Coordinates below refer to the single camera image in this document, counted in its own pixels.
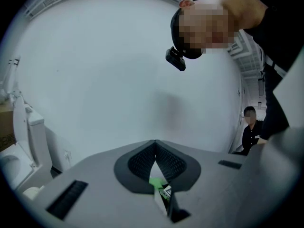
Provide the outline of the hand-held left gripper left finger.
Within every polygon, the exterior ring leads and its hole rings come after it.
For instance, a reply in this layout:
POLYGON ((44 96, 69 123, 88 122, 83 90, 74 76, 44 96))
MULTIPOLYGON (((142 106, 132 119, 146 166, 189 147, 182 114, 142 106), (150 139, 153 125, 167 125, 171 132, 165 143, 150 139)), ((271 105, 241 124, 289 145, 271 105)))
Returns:
POLYGON ((25 205, 45 228, 168 228, 149 183, 154 141, 91 155, 25 205))

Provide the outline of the green cloth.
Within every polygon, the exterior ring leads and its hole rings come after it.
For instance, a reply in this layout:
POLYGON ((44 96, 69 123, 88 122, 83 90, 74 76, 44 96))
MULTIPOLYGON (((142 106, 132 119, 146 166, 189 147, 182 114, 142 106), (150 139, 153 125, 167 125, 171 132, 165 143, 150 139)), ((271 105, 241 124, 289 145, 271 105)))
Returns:
POLYGON ((167 181, 158 177, 150 177, 149 183, 154 187, 155 190, 163 194, 164 185, 167 184, 167 181))

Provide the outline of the large printed cardboard box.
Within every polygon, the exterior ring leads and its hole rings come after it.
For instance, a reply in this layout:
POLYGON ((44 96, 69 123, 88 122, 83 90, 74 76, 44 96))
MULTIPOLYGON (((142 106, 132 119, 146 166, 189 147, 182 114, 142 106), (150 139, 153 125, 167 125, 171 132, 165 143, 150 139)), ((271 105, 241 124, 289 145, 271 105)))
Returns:
POLYGON ((16 143, 13 128, 13 111, 0 110, 0 152, 16 143))

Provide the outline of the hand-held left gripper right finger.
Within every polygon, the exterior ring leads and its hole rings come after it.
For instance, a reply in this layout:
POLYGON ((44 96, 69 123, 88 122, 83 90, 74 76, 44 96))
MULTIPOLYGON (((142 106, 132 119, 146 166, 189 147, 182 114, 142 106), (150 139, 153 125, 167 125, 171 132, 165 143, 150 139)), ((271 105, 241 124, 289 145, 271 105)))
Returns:
POLYGON ((155 142, 156 162, 171 186, 169 213, 155 216, 157 228, 239 228, 243 195, 237 190, 244 157, 155 142))

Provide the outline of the person's black clothing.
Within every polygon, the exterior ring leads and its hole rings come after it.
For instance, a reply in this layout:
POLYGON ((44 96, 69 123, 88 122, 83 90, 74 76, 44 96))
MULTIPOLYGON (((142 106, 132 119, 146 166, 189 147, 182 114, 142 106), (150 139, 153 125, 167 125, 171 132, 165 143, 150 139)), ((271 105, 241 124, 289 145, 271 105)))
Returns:
POLYGON ((288 72, 304 46, 304 0, 260 0, 266 6, 261 23, 246 33, 262 48, 271 63, 264 66, 266 117, 260 137, 268 140, 285 130, 289 124, 274 89, 283 79, 280 72, 288 72))

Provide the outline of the white open toilet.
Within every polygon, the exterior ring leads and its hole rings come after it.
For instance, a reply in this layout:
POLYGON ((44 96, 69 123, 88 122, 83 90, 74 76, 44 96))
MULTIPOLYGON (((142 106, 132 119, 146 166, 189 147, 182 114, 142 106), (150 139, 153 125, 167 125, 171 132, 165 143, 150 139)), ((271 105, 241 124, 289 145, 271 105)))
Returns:
POLYGON ((20 95, 14 102, 16 143, 0 152, 0 169, 13 191, 39 190, 53 178, 44 118, 20 95))

